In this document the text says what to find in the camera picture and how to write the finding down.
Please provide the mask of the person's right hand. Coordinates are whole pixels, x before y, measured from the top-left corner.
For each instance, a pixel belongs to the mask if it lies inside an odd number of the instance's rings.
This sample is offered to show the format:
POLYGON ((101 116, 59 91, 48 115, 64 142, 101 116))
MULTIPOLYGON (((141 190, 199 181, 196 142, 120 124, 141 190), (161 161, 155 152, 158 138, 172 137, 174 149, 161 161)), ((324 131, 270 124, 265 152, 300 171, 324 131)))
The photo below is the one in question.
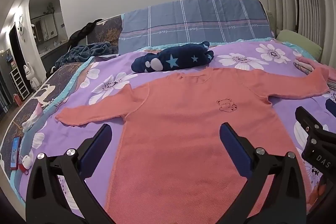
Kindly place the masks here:
POLYGON ((326 187, 327 187, 327 178, 325 175, 322 175, 319 180, 319 183, 314 187, 313 191, 311 192, 311 195, 307 200, 307 204, 314 205, 317 199, 324 194, 326 187))

